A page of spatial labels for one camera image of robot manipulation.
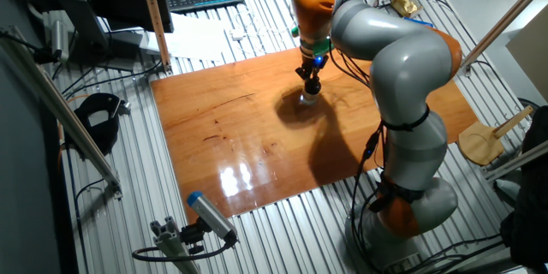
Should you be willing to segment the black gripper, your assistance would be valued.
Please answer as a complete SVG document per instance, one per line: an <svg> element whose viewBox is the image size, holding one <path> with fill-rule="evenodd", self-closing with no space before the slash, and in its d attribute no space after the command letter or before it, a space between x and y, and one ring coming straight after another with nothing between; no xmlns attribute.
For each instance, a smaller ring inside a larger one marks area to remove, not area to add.
<svg viewBox="0 0 548 274"><path fill-rule="evenodd" d="M319 70L321 70L329 60L328 55L316 55L309 57L307 55L302 55L302 65L297 68L295 72L301 77L303 81L308 81L311 85L320 85L319 81Z"/></svg>

